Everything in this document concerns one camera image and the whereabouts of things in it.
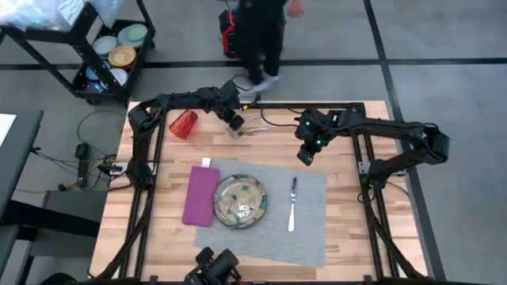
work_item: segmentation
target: gray floor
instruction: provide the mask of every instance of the gray floor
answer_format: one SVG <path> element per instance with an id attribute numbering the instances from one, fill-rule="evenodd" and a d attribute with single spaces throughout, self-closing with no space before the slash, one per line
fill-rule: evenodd
<path id="1" fill-rule="evenodd" d="M 150 61 L 225 60 L 218 34 L 222 2 L 145 0 L 158 29 Z M 506 57 L 507 4 L 502 0 L 372 0 L 390 59 Z M 134 2 L 121 17 L 139 17 Z M 53 63 L 77 63 L 65 46 L 37 44 Z M 285 59 L 374 59 L 375 45 L 361 0 L 306 0 L 306 13 L 290 20 Z M 9 39 L 0 46 L 1 63 L 34 63 Z M 135 99 L 158 93 L 219 86 L 239 68 L 150 69 L 142 73 Z M 444 269 L 451 280 L 505 283 L 507 233 L 502 182 L 507 152 L 501 126 L 507 100 L 507 66 L 392 66 L 398 99 L 407 120 L 434 121 L 452 137 L 445 165 L 419 167 Z M 72 76 L 72 71 L 65 71 Z M 283 67 L 269 99 L 385 100 L 377 66 Z M 46 154 L 72 159 L 75 129 L 95 109 L 74 99 L 45 71 L 0 71 L 0 104 L 42 108 L 36 141 Z M 123 117 L 100 114 L 83 126 L 83 136 L 104 152 L 115 152 Z M 73 174 L 30 157 L 19 188 L 45 190 L 71 181 Z M 16 199 L 40 204 L 42 196 L 17 193 Z M 26 245 L 19 242 L 1 284 L 12 284 Z M 85 279 L 90 257 L 38 258 L 29 278 L 37 284 L 51 272 Z"/>

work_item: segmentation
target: gray placemat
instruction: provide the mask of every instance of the gray placemat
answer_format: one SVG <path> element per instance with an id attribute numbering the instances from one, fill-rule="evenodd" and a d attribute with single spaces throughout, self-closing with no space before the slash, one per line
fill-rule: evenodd
<path id="1" fill-rule="evenodd" d="M 198 227 L 194 245 L 211 247 L 216 253 L 230 249 L 235 254 L 280 260 L 311 267 L 324 267 L 326 251 L 327 178 L 322 173 L 213 160 L 223 180 L 234 174 L 258 179 L 268 193 L 265 216 L 244 230 L 232 230 L 216 217 L 212 226 Z M 295 230 L 288 231 L 292 179 L 298 178 L 295 202 Z"/>

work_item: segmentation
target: glass plate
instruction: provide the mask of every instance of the glass plate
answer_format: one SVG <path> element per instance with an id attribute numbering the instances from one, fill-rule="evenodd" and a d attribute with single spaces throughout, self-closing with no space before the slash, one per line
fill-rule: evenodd
<path id="1" fill-rule="evenodd" d="M 248 175 L 236 174 L 226 178 L 215 192 L 215 215 L 233 229 L 254 226 L 264 216 L 267 205 L 264 186 Z"/>

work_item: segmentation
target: butter knife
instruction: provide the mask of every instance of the butter knife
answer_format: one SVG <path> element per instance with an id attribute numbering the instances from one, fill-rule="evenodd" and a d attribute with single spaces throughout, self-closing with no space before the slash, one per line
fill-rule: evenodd
<path id="1" fill-rule="evenodd" d="M 296 191 L 295 187 L 298 184 L 298 179 L 294 177 L 292 180 L 292 188 L 291 188 L 291 214 L 288 217 L 288 231 L 293 232 L 294 231 L 294 204 L 295 204 L 295 196 Z"/>

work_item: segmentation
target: wooden table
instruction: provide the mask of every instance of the wooden table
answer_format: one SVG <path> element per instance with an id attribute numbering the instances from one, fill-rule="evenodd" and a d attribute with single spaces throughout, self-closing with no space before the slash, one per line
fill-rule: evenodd
<path id="1" fill-rule="evenodd" d="M 365 106 L 369 117 L 388 119 L 383 101 L 365 102 Z M 180 113 L 181 110 L 171 111 L 167 121 L 173 122 Z M 197 113 L 200 118 L 190 140 L 178 139 L 170 131 L 165 134 L 147 240 L 144 280 L 157 275 L 161 281 L 182 281 L 196 266 L 194 258 L 200 251 L 193 246 L 196 227 L 183 225 L 181 216 L 190 169 L 192 165 L 200 165 L 203 157 L 309 169 L 328 175 L 326 266 L 309 268 L 238 256 L 238 270 L 245 281 L 346 281 L 375 275 L 364 208 L 356 200 L 360 185 L 350 138 L 333 140 L 320 154 L 315 155 L 313 164 L 307 168 L 296 157 L 301 141 L 295 138 L 293 127 L 272 127 L 259 135 L 233 139 L 227 135 L 225 124 L 215 114 Z M 259 110 L 250 109 L 246 113 L 257 115 Z M 288 110 L 266 109 L 265 113 L 272 122 L 294 123 L 295 114 Z M 118 150 L 118 159 L 121 161 L 127 162 L 132 155 L 131 137 L 132 131 L 126 123 Z M 372 140 L 378 158 L 389 158 L 397 153 L 394 140 L 377 137 L 372 137 Z M 390 182 L 406 188 L 402 178 L 391 178 Z M 111 187 L 125 184 L 128 184 L 127 178 L 121 177 L 113 181 Z M 408 197 L 389 184 L 383 193 L 395 243 L 414 267 L 425 274 L 425 261 Z M 133 189 L 109 193 L 90 269 L 93 275 L 105 268 L 123 244 L 132 197 Z M 385 248 L 380 239 L 379 243 L 384 271 L 388 272 Z M 135 255 L 132 255 L 128 276 L 133 275 L 134 260 Z"/>

